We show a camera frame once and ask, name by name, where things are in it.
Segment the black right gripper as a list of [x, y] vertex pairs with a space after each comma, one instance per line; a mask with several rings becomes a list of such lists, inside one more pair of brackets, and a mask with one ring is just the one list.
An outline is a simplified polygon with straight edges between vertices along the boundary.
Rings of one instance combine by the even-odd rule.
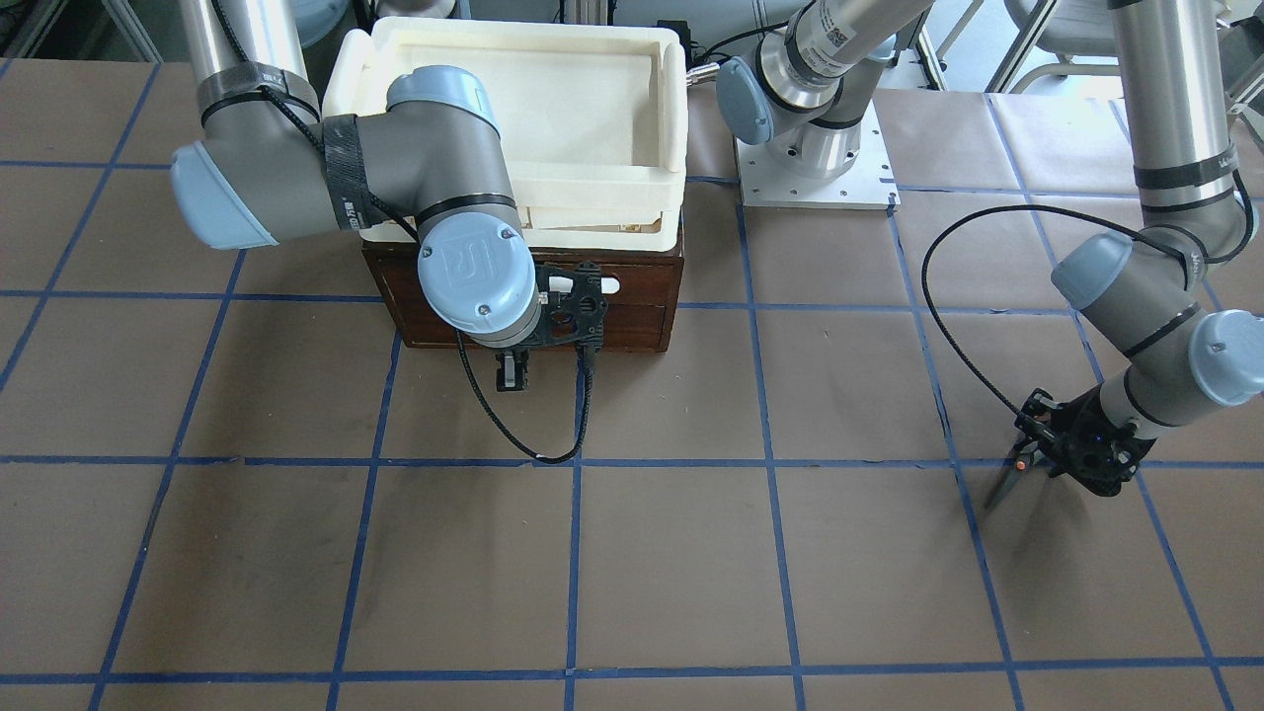
[[530, 350], [574, 344], [578, 350], [600, 350], [608, 301], [603, 292], [603, 272], [597, 263], [583, 261], [571, 269], [537, 263], [533, 266], [533, 312], [527, 324], [509, 337], [494, 342], [497, 348], [497, 391], [522, 392], [528, 387]]

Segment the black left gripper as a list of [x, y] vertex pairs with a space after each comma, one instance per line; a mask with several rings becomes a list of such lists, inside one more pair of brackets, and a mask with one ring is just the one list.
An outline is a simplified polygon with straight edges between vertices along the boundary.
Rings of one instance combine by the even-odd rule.
[[1055, 402], [1033, 390], [1018, 414], [1018, 472], [1039, 459], [1052, 466], [1049, 477], [1069, 474], [1100, 497], [1114, 497], [1138, 473], [1154, 442], [1136, 436], [1134, 424], [1115, 428], [1103, 414], [1098, 390], [1068, 402]]

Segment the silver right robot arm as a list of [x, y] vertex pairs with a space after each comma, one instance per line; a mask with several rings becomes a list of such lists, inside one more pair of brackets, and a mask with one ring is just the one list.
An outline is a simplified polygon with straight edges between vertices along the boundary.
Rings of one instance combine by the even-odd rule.
[[482, 81], [454, 66], [396, 78], [375, 116], [321, 116], [284, 1], [185, 1], [204, 140], [173, 194], [215, 249], [398, 224], [434, 314], [492, 350], [603, 343], [600, 271], [533, 262]]

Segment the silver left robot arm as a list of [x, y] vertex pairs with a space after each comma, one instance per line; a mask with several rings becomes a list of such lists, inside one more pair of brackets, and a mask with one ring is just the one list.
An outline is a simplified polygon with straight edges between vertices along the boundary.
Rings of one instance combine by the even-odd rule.
[[997, 454], [1011, 414], [930, 316], [929, 249], [943, 320], [1004, 395], [1069, 396], [1092, 366], [1121, 363], [1048, 280], [1106, 221], [1141, 229], [1120, 105], [895, 89], [876, 100], [897, 206], [755, 207], [715, 86], [689, 90], [681, 352], [600, 366], [576, 471], [586, 512], [747, 498], [757, 416], [769, 498], [785, 509], [956, 500], [959, 463]]

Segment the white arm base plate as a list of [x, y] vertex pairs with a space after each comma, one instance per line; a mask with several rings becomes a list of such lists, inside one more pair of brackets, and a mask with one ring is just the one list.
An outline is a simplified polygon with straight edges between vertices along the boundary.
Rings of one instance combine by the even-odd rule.
[[844, 129], [805, 124], [758, 145], [734, 140], [744, 204], [761, 207], [897, 207], [878, 114]]

